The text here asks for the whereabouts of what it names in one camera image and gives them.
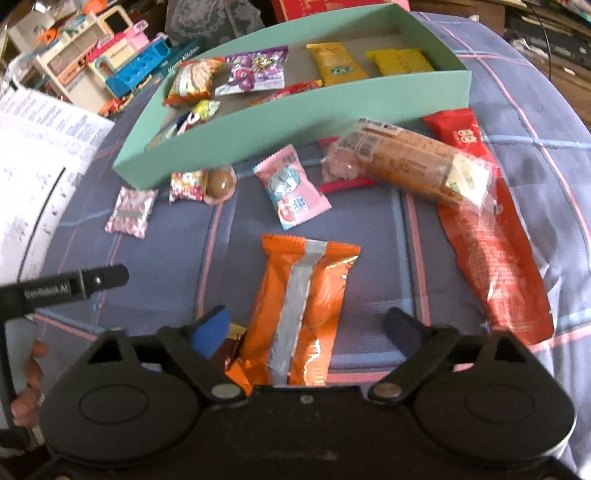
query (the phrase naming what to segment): cardboard box tray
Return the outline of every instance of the cardboard box tray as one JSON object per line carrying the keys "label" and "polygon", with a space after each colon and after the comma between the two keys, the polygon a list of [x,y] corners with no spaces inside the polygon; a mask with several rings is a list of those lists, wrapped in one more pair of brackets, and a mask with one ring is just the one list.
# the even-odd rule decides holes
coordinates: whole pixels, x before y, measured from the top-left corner
{"label": "cardboard box tray", "polygon": [[[313,15],[238,38],[201,57],[289,45],[286,85],[316,80],[320,74],[307,43],[341,41],[370,79],[250,106],[271,92],[221,96],[207,124],[145,150],[161,126],[180,112],[162,106],[173,76],[163,81],[139,117],[113,169],[132,187],[162,185],[172,172],[235,163],[286,144],[304,144],[339,135],[360,117],[399,123],[468,105],[471,74],[421,22],[398,5],[372,5]],[[367,50],[420,48],[436,72],[383,77]],[[216,85],[227,80],[218,75]]]}

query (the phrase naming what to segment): brown chocolate ball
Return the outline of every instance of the brown chocolate ball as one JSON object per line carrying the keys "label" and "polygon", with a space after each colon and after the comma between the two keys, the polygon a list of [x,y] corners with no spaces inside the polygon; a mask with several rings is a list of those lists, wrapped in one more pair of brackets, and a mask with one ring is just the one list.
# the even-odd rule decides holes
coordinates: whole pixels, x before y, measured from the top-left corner
{"label": "brown chocolate ball", "polygon": [[205,194],[213,199],[220,199],[234,186],[234,178],[224,169],[207,172]]}

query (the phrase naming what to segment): snack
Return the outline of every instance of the snack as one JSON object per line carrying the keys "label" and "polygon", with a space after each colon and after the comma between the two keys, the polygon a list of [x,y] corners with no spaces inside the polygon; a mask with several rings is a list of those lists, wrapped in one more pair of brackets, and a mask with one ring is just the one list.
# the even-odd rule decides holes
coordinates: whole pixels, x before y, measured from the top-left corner
{"label": "snack", "polygon": [[290,95],[295,95],[296,93],[307,92],[308,90],[314,90],[320,87],[322,87],[322,80],[295,83],[293,85],[289,85],[289,87],[285,87],[283,90],[279,90],[278,92],[270,94],[268,97],[263,98],[263,100],[252,102],[251,105],[255,106],[259,105],[259,103],[267,103],[272,100],[278,100],[279,98],[289,97]]}
{"label": "snack", "polygon": [[168,200],[197,200],[203,201],[206,170],[189,171],[186,173],[173,173],[170,177],[170,194]]}
{"label": "snack", "polygon": [[374,50],[365,54],[375,62],[384,76],[434,71],[418,48]]}
{"label": "snack", "polygon": [[330,209],[330,203],[308,180],[293,145],[263,160],[253,171],[277,211],[283,230]]}
{"label": "snack", "polygon": [[158,190],[131,190],[121,187],[113,214],[105,225],[105,231],[145,238],[148,218],[154,208],[157,195]]}
{"label": "snack", "polygon": [[267,270],[236,361],[226,375],[254,385],[322,386],[356,245],[263,235]]}
{"label": "snack", "polygon": [[208,205],[225,202],[236,191],[236,183],[236,174],[231,166],[208,170],[203,201]]}
{"label": "snack", "polygon": [[182,135],[197,125],[204,124],[217,112],[220,102],[217,100],[201,100],[185,115],[185,120],[178,128],[176,136]]}
{"label": "snack", "polygon": [[310,43],[306,48],[311,51],[326,86],[369,78],[341,42]]}
{"label": "snack", "polygon": [[284,88],[283,63],[287,51],[285,46],[228,55],[230,78],[225,85],[216,88],[216,95]]}
{"label": "snack", "polygon": [[146,150],[172,137],[182,135],[197,125],[204,124],[217,112],[219,106],[220,102],[216,100],[201,100],[190,112],[180,115],[161,129],[150,141]]}
{"label": "snack", "polygon": [[186,105],[208,98],[211,95],[212,77],[223,64],[223,58],[181,63],[164,106]]}
{"label": "snack", "polygon": [[457,264],[485,306],[492,328],[508,328],[526,345],[554,333],[550,304],[507,183],[482,141],[469,108],[423,118],[444,142],[484,158],[495,168],[496,208],[480,216],[439,205],[439,218]]}
{"label": "snack", "polygon": [[484,160],[394,125],[361,119],[326,157],[455,207],[480,212],[489,198]]}

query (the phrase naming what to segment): metal rivet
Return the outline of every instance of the metal rivet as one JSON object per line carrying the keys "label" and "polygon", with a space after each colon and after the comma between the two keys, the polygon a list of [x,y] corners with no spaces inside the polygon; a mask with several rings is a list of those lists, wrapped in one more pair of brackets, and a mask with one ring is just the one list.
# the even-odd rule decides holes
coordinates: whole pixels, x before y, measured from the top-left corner
{"label": "metal rivet", "polygon": [[223,400],[235,398],[240,393],[242,393],[242,389],[233,383],[220,383],[212,388],[212,395]]}
{"label": "metal rivet", "polygon": [[396,398],[401,393],[402,388],[395,383],[384,382],[374,386],[374,395],[379,398]]}
{"label": "metal rivet", "polygon": [[304,405],[310,405],[311,403],[314,403],[314,397],[312,395],[302,395],[300,397],[300,402]]}

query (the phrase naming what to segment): human hand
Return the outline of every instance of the human hand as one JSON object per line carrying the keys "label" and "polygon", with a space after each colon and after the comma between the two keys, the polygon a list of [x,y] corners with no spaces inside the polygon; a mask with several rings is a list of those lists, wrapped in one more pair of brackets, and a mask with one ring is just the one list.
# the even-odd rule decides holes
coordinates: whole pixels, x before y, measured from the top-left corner
{"label": "human hand", "polygon": [[18,398],[12,402],[11,411],[14,415],[14,424],[19,427],[34,427],[39,423],[37,414],[37,404],[41,398],[41,381],[43,380],[43,371],[34,358],[40,358],[49,353],[49,348],[45,343],[38,340],[33,345],[31,361],[27,365],[25,375],[27,376],[27,388]]}

